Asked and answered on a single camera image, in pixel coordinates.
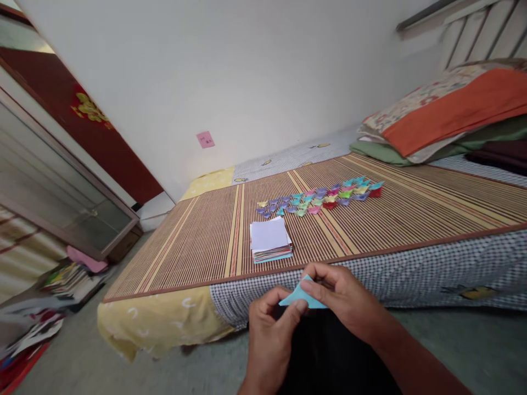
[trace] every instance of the white headboard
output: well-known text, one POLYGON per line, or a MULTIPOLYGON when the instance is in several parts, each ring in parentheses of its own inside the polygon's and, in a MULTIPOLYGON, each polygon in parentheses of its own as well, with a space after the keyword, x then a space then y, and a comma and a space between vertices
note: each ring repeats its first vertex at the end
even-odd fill
POLYGON ((480 0, 445 25, 440 72, 466 61, 527 58, 527 0, 480 0))

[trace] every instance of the person's right hand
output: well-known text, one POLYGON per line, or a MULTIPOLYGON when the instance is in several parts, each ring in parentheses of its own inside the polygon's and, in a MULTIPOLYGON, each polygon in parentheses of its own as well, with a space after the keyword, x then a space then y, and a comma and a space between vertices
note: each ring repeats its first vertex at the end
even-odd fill
POLYGON ((300 287, 331 309, 340 322, 362 341, 370 345, 383 342, 390 328, 399 326, 397 320, 345 267, 310 263, 301 278, 306 274, 315 282, 302 280, 300 287))

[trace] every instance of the checkered sheet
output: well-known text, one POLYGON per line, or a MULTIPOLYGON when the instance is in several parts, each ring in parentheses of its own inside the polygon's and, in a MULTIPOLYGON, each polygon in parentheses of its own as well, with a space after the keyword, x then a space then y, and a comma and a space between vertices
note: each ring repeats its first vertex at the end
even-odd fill
MULTIPOLYGON (((341 145, 351 139, 348 146, 355 138, 353 133, 339 136, 341 145)), ((265 170, 257 167, 259 160, 236 166, 234 179, 253 180, 296 168, 300 161, 319 161, 314 148, 309 148, 312 157, 306 154, 307 146, 299 146, 298 155, 290 148, 270 156, 275 164, 265 170)), ((341 152, 341 148, 344 149, 341 146, 327 152, 320 160, 349 152, 341 152)), ((431 164, 527 187, 527 177, 469 162, 462 155, 431 164)), ((527 311, 527 230, 353 259, 338 265, 351 269, 387 307, 488 306, 527 311)), ((219 314, 239 330, 247 324, 249 305, 254 299, 277 284, 293 289, 300 274, 301 270, 295 270, 211 285, 210 293, 219 314)))

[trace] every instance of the striped bamboo mat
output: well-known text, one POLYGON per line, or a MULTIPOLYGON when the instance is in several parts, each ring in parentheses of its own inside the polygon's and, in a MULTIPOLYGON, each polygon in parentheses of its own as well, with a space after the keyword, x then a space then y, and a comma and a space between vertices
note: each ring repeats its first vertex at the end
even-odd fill
POLYGON ((176 205, 114 282, 105 302, 527 228, 527 190, 433 166, 396 168, 349 154, 176 205), (252 263, 256 203, 366 175, 383 196, 299 218, 294 257, 252 263))

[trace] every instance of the pink sticker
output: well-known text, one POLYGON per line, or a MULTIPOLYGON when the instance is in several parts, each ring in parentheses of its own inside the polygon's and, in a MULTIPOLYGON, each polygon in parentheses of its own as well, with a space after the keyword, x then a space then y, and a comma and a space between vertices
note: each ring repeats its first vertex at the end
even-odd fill
POLYGON ((215 146, 214 140, 212 139, 210 132, 201 132, 196 134, 198 141, 201 144, 201 148, 208 148, 215 146))

